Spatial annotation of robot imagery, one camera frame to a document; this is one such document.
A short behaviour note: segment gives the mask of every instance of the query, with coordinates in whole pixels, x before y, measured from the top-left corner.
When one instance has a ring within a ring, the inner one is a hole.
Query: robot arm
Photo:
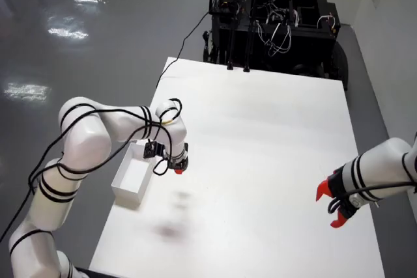
[[[391,138],[336,169],[317,188],[334,198],[328,212],[338,211],[334,228],[343,226],[363,205],[377,202],[417,186],[417,141],[411,148],[402,139]]]
[[[160,104],[155,113],[148,107],[110,107],[81,97],[62,106],[59,123],[65,134],[64,155],[46,165],[29,212],[10,237],[16,278],[70,277],[70,273],[74,278],[86,277],[56,250],[51,231],[65,222],[82,180],[111,159],[111,136],[125,144],[150,139],[145,158],[161,156],[176,173],[185,171],[188,145],[180,111],[177,99]]]

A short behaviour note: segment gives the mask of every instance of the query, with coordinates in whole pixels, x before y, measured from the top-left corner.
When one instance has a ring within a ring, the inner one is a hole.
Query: reflective floor
[[[74,96],[110,105],[150,104],[168,56],[207,11],[208,0],[0,0],[0,229],[27,191],[27,176],[59,134],[57,115]],[[204,30],[182,57],[201,60]],[[359,152],[387,138],[353,31],[339,35],[351,68],[347,99]],[[48,160],[61,155],[62,147]],[[110,185],[122,154],[84,181],[64,226],[59,249],[88,268],[113,203]],[[387,277],[407,277],[417,257],[417,231],[405,195],[373,209]],[[7,240],[0,276],[11,277]],[[404,275],[395,276],[401,268]]]

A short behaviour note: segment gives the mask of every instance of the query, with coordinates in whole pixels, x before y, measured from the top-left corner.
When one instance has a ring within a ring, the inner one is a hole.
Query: white table
[[[177,97],[183,175],[113,205],[90,269],[119,277],[384,277],[368,206],[342,228],[317,185],[357,155],[339,81],[179,60],[152,107]]]

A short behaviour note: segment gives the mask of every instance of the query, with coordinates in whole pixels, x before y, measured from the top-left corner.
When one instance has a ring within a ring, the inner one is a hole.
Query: black cable on floor
[[[178,53],[178,56],[177,56],[177,58],[174,60],[174,61],[172,61],[171,63],[169,63],[168,64],[168,66],[166,67],[166,69],[162,72],[162,74],[160,75],[160,77],[158,78],[158,82],[156,83],[156,87],[155,87],[155,90],[158,88],[158,85],[159,85],[159,82],[160,82],[160,80],[161,80],[161,78],[162,78],[162,76],[165,74],[165,72],[168,70],[168,68],[173,64],[173,63],[175,63],[175,62],[177,62],[178,61],[178,59],[180,58],[180,56],[181,56],[181,52],[182,52],[182,50],[184,49],[184,44],[185,44],[185,41],[188,39],[188,37],[190,37],[191,36],[191,34],[195,31],[195,29],[197,28],[197,27],[199,27],[200,26],[200,24],[201,24],[201,22],[204,20],[204,18],[207,16],[207,14],[209,14],[209,12],[207,12],[201,19],[200,19],[200,21],[197,23],[197,25],[192,29],[192,31],[190,32],[190,34],[188,34],[187,36],[186,36],[186,38],[184,38],[184,40],[182,41],[182,46],[181,46],[181,49],[180,49],[180,52]]]

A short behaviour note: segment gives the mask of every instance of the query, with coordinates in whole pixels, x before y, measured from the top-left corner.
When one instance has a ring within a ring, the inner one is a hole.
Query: white cardboard box
[[[145,194],[155,158],[143,159],[144,145],[130,143],[117,174],[111,183],[116,198],[139,204]]]

